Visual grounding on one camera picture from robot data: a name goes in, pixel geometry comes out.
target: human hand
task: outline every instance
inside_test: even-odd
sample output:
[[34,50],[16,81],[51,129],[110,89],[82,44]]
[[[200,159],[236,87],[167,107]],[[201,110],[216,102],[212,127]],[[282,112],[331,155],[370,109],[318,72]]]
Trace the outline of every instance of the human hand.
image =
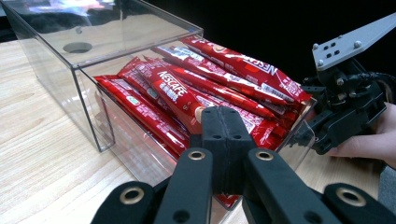
[[379,159],[396,168],[396,105],[385,104],[387,109],[373,127],[375,134],[352,136],[327,155]]

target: screw hole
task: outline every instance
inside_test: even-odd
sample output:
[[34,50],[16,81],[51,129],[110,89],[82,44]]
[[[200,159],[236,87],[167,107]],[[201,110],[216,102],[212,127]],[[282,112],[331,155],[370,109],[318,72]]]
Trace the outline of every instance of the screw hole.
[[189,158],[194,161],[202,160],[205,157],[205,153],[202,151],[192,151],[189,153]]
[[363,207],[366,205],[366,200],[353,189],[340,188],[336,191],[336,194],[344,203],[352,206]]
[[139,187],[125,189],[120,195],[120,201],[124,204],[138,203],[143,199],[145,192]]
[[263,151],[258,151],[256,153],[256,157],[259,158],[262,161],[271,161],[274,156],[268,152],[263,152]]

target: table surface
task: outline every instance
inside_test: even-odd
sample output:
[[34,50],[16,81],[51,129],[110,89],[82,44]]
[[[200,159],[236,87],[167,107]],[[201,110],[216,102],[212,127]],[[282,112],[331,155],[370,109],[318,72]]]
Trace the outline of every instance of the table surface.
[[[90,223],[118,185],[134,180],[99,153],[35,78],[18,41],[0,44],[0,223]],[[319,156],[296,174],[319,192],[347,183],[377,198],[378,161]],[[247,223],[238,204],[221,222]]]

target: acrylic box lid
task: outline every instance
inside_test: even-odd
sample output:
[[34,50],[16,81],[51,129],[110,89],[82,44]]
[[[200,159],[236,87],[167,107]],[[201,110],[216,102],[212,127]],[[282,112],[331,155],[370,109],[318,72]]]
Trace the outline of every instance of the acrylic box lid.
[[25,0],[2,4],[13,9],[9,12],[22,21],[19,25],[34,32],[39,41],[73,67],[203,34],[202,28],[144,1]]

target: nescafe coffee stick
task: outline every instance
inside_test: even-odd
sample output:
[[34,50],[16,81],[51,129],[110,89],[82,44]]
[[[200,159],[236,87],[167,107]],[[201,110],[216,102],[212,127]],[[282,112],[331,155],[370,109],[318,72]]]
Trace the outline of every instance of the nescafe coffee stick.
[[272,94],[260,86],[241,77],[228,73],[220,66],[183,47],[155,47],[153,51],[161,54],[166,62],[178,65],[200,76],[207,77],[223,86],[239,91],[246,96],[263,100],[276,105],[285,105],[287,102],[279,96]]
[[127,108],[127,111],[139,122],[142,122],[148,131],[153,132],[175,153],[180,156],[189,147],[190,136],[183,127],[170,119],[161,109],[146,100],[125,80],[117,75],[97,76],[95,80],[117,101]]
[[160,94],[190,133],[202,133],[201,113],[205,107],[169,69],[156,62],[140,63],[135,69]]
[[276,150],[288,134],[288,130],[278,125],[273,120],[265,119],[252,114],[236,105],[229,104],[219,98],[190,87],[191,92],[206,107],[223,105],[236,110],[244,121],[247,132],[252,136],[258,147]]
[[234,91],[228,87],[222,86],[217,82],[214,82],[206,77],[201,77],[182,67],[164,62],[161,59],[150,59],[148,57],[145,58],[148,60],[157,60],[158,62],[162,62],[163,65],[170,69],[174,75],[176,75],[178,78],[180,78],[180,80],[183,81],[183,83],[189,86],[193,86],[200,91],[219,97],[220,99],[223,99],[233,105],[237,105],[246,111],[249,111],[250,113],[254,113],[268,119],[276,119],[276,116],[273,112],[258,102],[246,97],[246,95],[239,93],[238,91]]
[[279,120],[279,123],[287,129],[291,129],[296,120],[300,117],[299,111],[294,108],[295,106],[273,105],[268,104],[267,102],[259,102],[259,104],[264,105],[267,109],[271,110],[278,118],[281,118]]
[[311,95],[305,92],[298,83],[269,63],[224,48],[198,35],[184,37],[180,41],[232,74],[261,86],[289,103],[302,103],[311,98]]
[[[98,93],[95,94],[95,99],[96,99],[96,102],[100,105],[104,102],[104,99]],[[120,104],[120,107],[124,111],[128,111],[128,109],[125,108],[125,106],[123,106],[122,104]],[[117,129],[111,128],[107,117],[110,118],[111,125],[117,125]],[[137,160],[137,157],[135,156],[135,154],[131,154],[130,152],[128,152],[128,150],[134,146],[134,145],[131,145],[131,142],[135,142],[136,139],[145,141],[146,139],[148,139],[150,137],[155,139],[155,142],[159,146],[161,146],[163,149],[165,149],[167,151],[167,153],[169,153],[169,155],[172,156],[172,158],[177,159],[180,156],[180,155],[177,155],[172,148],[167,146],[160,137],[158,137],[155,133],[151,132],[148,127],[146,127],[142,122],[140,122],[139,119],[135,119],[135,122],[140,127],[143,127],[143,129],[145,130],[143,133],[136,132],[135,130],[132,130],[130,127],[130,124],[125,122],[120,117],[120,115],[118,113],[116,113],[115,111],[113,111],[111,109],[108,110],[104,106],[100,106],[100,112],[95,115],[95,119],[99,120],[99,122],[101,123],[100,124],[101,130],[112,129],[112,132],[114,133],[114,135],[117,138],[117,145],[120,145],[120,148],[117,150],[116,154],[121,154],[122,157],[128,157],[127,160],[129,162],[133,162],[133,161]]]
[[132,58],[127,65],[129,65],[129,71],[121,69],[118,72],[118,76],[123,78],[126,82],[136,88],[142,95],[149,99],[152,103],[159,106],[164,112],[169,114],[171,117],[175,117],[175,113],[169,107],[169,105],[161,98],[154,89],[147,83],[147,81],[140,75],[140,73],[134,68],[142,61],[138,57]]

